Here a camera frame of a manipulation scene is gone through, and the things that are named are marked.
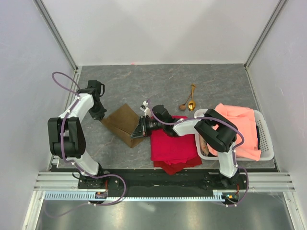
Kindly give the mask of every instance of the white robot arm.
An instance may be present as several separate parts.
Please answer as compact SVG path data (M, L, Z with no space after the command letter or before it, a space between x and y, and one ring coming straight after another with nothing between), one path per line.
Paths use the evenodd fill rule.
M163 105L157 105L152 111L160 121L169 124L176 123L174 125L164 125L156 119L151 119L152 113L147 106L147 102L144 102L141 106L141 110L144 111L144 116L140 117L139 125L131 135L132 138L150 136L151 131L157 129L163 129L170 137L200 134L212 148L217 150L218 160L220 163L220 173L227 178L235 176L237 172L237 164L232 152L235 145L236 132L219 122L211 121L209 118L218 119L237 129L233 123L213 109L209 109L203 115L208 118L207 120L192 118L187 120L180 119L182 121L180 122L178 119L173 119ZM212 128L215 125L218 125L216 130Z
M86 151L86 142L81 128L81 122L87 112L93 119L101 120L106 109L100 102L101 84L96 80L89 80L86 89L77 93L69 108L59 117L48 120L48 133L50 151L53 155L63 159L61 145L65 149L65 160L77 163L83 170L91 175L98 175L101 166L94 161ZM65 132L60 131L62 121L66 114L69 114L65 121ZM60 136L64 135L64 143L61 143Z

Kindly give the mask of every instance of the white enclosure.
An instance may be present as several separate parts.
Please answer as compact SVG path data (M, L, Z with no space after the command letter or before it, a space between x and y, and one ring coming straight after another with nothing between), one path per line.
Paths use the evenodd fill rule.
M54 70L73 73L33 1L0 1L2 230L22 228L37 174L50 160L47 121L67 100Z
M307 1L288 1L249 72L279 167L307 214Z
M46 6L47 23L34 1ZM281 2L0 1L1 229L21 229L38 172L50 163L47 121L63 112L68 96L54 84L52 72L73 76L74 61L80 67L241 63L243 68L258 41L263 43L246 70L278 166L290 173L306 217L307 1L287 1L266 38L259 39ZM71 85L60 76L59 82Z
M244 63L278 0L43 0L77 65Z

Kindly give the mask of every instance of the gray tabletop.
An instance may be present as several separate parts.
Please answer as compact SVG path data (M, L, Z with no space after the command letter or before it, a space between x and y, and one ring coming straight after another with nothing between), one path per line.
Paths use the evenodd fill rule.
M99 80L106 85L101 102L106 117L127 103L138 115L144 100L163 104L171 115L193 116L194 112L178 110L196 84L196 110L215 108L217 104L256 108L252 90L243 65L142 65L142 66L85 66L79 85ZM131 149L99 121L87 114L82 121L86 147L94 160L104 168L152 168L150 140L145 139ZM274 168L271 161L240 161L247 168ZM218 168L218 161L202 161L199 168Z

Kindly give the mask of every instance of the laundry basket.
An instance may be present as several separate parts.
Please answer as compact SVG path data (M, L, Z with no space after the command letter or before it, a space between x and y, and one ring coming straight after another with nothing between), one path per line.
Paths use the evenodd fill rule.
M207 109L199 109L195 112L194 116L203 116L203 114L206 111ZM273 144L271 136L269 134L269 129L262 113L259 112L258 110L254 110L254 112L255 112L255 121L259 128L259 136L260 136L260 150L261 150L260 161L269 161L274 157ZM202 155L201 158L205 160L218 160L217 157L207 157L201 153L199 134L195 134L195 143L198 154ZM236 160L253 161L252 159L241 158L241 157L238 157Z

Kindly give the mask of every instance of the gold spoon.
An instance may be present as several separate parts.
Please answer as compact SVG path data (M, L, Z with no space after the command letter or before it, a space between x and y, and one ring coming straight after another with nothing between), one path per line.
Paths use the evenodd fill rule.
M181 104L180 106L179 106L179 110L181 110L181 111L185 111L186 110L186 103L188 102L188 100L190 99L190 96L192 95L192 93L190 93L190 95L189 95L189 97L187 98L187 100L186 100L186 102L184 103L184 104Z
M190 111L193 111L195 109L195 107L196 107L196 103L193 100L193 93L194 93L195 88L196 88L196 86L194 84L191 84L191 94L192 94L192 97L191 97L191 100L188 103L188 109Z

